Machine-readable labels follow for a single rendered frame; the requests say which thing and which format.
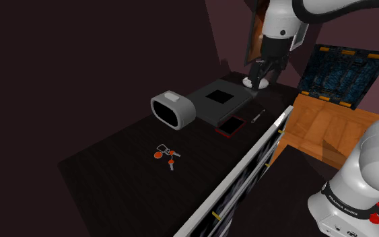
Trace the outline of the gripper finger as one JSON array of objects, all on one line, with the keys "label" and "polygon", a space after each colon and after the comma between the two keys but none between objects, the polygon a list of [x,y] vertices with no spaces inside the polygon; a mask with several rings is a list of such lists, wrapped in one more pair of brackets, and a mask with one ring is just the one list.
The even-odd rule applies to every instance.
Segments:
[{"label": "gripper finger", "polygon": [[281,72],[284,71],[287,67],[288,59],[279,59],[273,64],[273,73],[269,80],[270,84],[275,84],[281,75]]},{"label": "gripper finger", "polygon": [[269,85],[269,82],[265,79],[268,71],[268,61],[256,61],[252,64],[249,73],[249,80],[251,81],[252,90],[265,89]]}]

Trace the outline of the dark pen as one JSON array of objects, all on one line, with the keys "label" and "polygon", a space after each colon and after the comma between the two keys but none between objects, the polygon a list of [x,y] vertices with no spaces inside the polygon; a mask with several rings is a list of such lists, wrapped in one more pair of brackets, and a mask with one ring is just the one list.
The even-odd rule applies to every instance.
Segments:
[{"label": "dark pen", "polygon": [[252,120],[251,120],[251,123],[255,123],[257,121],[257,119],[265,112],[266,110],[263,109],[261,110]]}]

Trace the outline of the red-framed black phone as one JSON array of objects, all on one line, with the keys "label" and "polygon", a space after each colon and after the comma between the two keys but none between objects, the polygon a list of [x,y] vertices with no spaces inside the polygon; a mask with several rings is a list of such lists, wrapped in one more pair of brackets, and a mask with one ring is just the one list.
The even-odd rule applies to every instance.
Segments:
[{"label": "red-framed black phone", "polygon": [[235,133],[237,133],[244,125],[246,121],[238,116],[231,116],[219,127],[215,128],[215,132],[223,135],[224,137],[231,138]]}]

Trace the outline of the dark grey flat box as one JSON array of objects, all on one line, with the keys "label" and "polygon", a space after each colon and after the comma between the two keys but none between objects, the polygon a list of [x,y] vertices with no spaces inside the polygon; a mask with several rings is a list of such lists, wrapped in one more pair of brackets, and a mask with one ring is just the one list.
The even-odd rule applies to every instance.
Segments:
[{"label": "dark grey flat box", "polygon": [[187,98],[195,105],[198,118],[218,127],[250,102],[252,95],[241,85],[217,79]]}]

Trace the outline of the grey rounded alarm clock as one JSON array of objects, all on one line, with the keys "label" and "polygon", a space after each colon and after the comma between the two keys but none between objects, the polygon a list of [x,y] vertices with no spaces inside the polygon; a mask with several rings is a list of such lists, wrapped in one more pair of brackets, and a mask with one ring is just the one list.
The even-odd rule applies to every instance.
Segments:
[{"label": "grey rounded alarm clock", "polygon": [[188,98],[170,90],[154,96],[150,105],[157,119],[177,131],[196,118],[195,105]]}]

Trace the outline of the keys with orange tags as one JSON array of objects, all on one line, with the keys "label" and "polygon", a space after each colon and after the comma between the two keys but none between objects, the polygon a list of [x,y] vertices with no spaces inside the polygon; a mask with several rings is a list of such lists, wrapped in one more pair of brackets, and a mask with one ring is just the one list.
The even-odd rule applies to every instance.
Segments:
[{"label": "keys with orange tags", "polygon": [[170,167],[171,171],[174,171],[174,157],[180,157],[181,155],[177,153],[175,150],[169,149],[166,147],[164,144],[160,144],[156,147],[156,152],[154,153],[154,158],[155,159],[160,159],[164,156],[168,156],[168,165]]}]

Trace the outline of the dark chest of drawers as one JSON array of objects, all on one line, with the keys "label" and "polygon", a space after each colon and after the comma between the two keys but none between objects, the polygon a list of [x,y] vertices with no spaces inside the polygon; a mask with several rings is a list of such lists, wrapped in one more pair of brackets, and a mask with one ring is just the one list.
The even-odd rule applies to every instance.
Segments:
[{"label": "dark chest of drawers", "polygon": [[[232,72],[221,79],[243,86],[242,78]],[[222,236],[264,172],[298,95],[280,83],[255,94],[246,89],[252,100],[233,114],[246,124],[231,138],[197,115],[177,131],[152,113],[60,162],[90,236]],[[174,157],[174,171],[168,156],[154,158],[160,144],[181,155]]]}]

